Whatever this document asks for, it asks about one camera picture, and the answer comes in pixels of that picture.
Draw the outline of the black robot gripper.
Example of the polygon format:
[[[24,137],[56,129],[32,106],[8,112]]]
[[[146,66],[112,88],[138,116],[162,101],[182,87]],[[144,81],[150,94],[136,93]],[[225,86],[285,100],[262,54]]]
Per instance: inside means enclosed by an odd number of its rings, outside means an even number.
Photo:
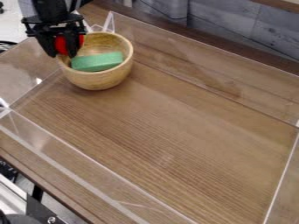
[[[52,58],[58,54],[54,36],[62,35],[63,33],[68,56],[74,58],[78,55],[80,35],[87,34],[87,27],[83,23],[82,15],[71,13],[60,22],[43,22],[38,16],[31,16],[24,17],[22,23],[26,27],[27,36],[36,37],[42,49]]]

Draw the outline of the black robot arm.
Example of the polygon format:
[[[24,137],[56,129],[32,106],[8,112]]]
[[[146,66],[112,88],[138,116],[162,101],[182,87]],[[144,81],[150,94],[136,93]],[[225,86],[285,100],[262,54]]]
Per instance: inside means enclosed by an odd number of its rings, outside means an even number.
[[[87,0],[18,0],[22,23],[28,37],[35,37],[51,57],[74,58],[83,45],[87,28],[76,10]]]

